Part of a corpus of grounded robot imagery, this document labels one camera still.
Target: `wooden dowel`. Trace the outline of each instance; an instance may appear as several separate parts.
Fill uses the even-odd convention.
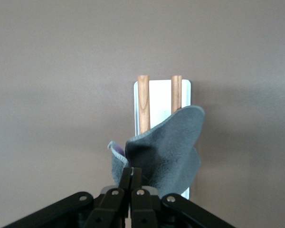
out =
[[[180,75],[171,77],[171,114],[181,108],[181,81]]]
[[[150,129],[150,96],[148,75],[138,76],[139,134]]]

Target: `gray background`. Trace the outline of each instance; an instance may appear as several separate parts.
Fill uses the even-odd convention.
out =
[[[141,74],[206,111],[190,199],[285,227],[285,0],[0,0],[0,227],[113,184]]]

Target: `microfiber cloth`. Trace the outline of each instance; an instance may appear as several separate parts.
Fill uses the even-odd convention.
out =
[[[195,105],[174,112],[154,128],[129,139],[125,151],[114,141],[112,176],[118,185],[124,167],[142,169],[143,185],[157,188],[159,196],[182,194],[193,182],[200,158],[193,147],[204,122],[204,110]]]

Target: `folded cloth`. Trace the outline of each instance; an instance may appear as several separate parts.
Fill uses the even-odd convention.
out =
[[[182,194],[193,182],[200,158],[193,147],[204,121],[204,110],[195,105],[174,112],[154,128],[129,139],[125,152],[114,141],[112,176],[118,185],[124,167],[142,169],[143,185],[157,188],[159,196]]]

